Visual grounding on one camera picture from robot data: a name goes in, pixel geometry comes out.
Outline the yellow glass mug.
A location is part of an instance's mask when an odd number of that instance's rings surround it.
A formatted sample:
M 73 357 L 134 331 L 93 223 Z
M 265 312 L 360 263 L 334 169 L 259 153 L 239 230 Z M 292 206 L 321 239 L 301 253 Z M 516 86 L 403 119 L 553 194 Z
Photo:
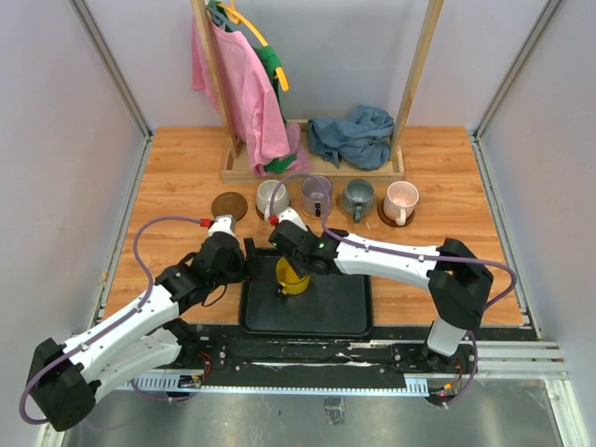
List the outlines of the yellow glass mug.
M 304 293 L 310 283 L 310 276 L 300 277 L 290 263 L 281 257 L 276 264 L 277 297 L 298 296 Z

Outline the dark wooden coaster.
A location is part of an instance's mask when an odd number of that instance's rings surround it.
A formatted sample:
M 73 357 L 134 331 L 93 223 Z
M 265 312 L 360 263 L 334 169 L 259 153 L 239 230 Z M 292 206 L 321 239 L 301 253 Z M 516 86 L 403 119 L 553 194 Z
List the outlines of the dark wooden coaster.
M 228 191 L 215 197 L 210 209 L 214 217 L 231 215 L 239 221 L 248 211 L 248 202 L 240 193 Z
M 380 220 L 390 226 L 390 227 L 394 227 L 394 228 L 398 228 L 398 227 L 405 227 L 408 226 L 413 219 L 415 218 L 415 211 L 413 210 L 412 213 L 406 218 L 406 221 L 404 224 L 397 224 L 393 219 L 391 219 L 390 217 L 388 217 L 385 213 L 385 209 L 384 209 L 384 200 L 381 200 L 378 202 L 377 204 L 377 214 L 378 217 L 380 218 Z

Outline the white ceramic mug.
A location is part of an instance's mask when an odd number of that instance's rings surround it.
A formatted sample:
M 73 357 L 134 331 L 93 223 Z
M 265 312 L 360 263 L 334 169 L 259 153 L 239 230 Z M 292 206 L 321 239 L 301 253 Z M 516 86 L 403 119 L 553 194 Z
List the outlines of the white ceramic mug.
M 285 185 L 277 188 L 279 181 L 267 180 L 259 184 L 256 191 L 256 209 L 265 222 L 271 215 L 279 215 L 291 204 L 290 194 Z

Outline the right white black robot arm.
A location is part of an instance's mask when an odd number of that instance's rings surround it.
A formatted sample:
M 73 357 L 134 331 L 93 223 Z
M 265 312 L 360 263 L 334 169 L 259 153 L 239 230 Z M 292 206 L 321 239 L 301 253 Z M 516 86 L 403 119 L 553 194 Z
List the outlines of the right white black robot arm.
M 300 274 L 364 275 L 386 278 L 427 291 L 438 316 L 422 349 L 424 365 L 441 373 L 454 364 L 455 351 L 480 327 L 493 274 L 467 246 L 447 238 L 440 246 L 403 246 L 371 240 L 345 230 L 316 235 L 284 220 L 269 242 Z

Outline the grey glass mug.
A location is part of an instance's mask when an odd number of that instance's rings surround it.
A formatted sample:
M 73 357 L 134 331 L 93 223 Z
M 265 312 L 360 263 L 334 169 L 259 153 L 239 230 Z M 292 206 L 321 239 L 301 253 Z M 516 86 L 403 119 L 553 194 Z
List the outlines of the grey glass mug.
M 341 205 L 345 214 L 357 224 L 372 211 L 374 203 L 373 185 L 363 179 L 352 180 L 341 196 Z

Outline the woven rattan coaster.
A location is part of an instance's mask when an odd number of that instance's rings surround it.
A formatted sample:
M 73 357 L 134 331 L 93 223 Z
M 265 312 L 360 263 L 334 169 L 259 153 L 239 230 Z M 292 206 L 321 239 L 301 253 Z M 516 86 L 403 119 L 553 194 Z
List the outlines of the woven rattan coaster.
M 358 201 L 345 196 L 339 196 L 336 199 L 336 206 L 344 216 L 350 218 L 355 223 L 360 223 L 372 212 L 375 206 L 375 197 L 373 196 L 365 201 Z

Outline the light woven coaster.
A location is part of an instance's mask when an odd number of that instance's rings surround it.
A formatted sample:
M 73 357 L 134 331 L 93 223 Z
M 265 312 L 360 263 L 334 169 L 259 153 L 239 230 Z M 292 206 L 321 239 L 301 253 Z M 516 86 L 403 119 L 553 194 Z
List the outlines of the light woven coaster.
M 333 207 L 328 207 L 326 203 L 306 203 L 301 207 L 302 213 L 309 219 L 321 220 L 324 216 L 332 214 Z

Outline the purple glass mug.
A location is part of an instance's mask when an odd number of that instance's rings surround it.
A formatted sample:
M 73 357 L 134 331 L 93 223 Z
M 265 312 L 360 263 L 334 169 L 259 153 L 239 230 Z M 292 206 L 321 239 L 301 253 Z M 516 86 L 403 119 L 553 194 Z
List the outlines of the purple glass mug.
M 306 203 L 326 203 L 332 207 L 332 182 L 329 178 L 314 175 L 305 178 L 301 185 L 303 205 Z

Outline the pink ceramic mug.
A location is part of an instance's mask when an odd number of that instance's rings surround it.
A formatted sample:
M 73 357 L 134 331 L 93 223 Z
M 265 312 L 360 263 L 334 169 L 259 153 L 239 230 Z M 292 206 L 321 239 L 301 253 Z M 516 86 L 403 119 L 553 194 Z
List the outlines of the pink ceramic mug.
M 383 210 L 386 217 L 397 226 L 404 226 L 413 216 L 420 195 L 409 182 L 398 181 L 388 186 Z

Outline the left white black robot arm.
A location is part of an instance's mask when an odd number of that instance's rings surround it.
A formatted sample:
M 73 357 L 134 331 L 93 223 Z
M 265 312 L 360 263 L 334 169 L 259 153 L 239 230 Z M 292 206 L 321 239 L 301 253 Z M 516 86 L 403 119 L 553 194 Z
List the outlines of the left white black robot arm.
M 206 362 L 205 346 L 181 315 L 219 287 L 255 278 L 257 270 L 252 239 L 213 233 L 199 251 L 167 267 L 140 297 L 101 324 L 62 343 L 48 338 L 38 345 L 25 395 L 62 432 L 82 422 L 115 388 L 149 370 Z

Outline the brown glass coaster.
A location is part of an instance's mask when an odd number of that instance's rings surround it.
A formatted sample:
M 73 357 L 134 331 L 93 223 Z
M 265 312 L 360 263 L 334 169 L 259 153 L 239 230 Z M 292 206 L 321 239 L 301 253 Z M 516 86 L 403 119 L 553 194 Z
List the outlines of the brown glass coaster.
M 262 219 L 266 223 L 275 225 L 283 220 L 288 220 L 291 218 L 292 207 L 286 207 L 285 209 L 277 207 L 271 209 L 270 204 L 267 203 L 263 207 L 259 207 L 258 205 L 256 205 L 255 210 L 260 219 Z

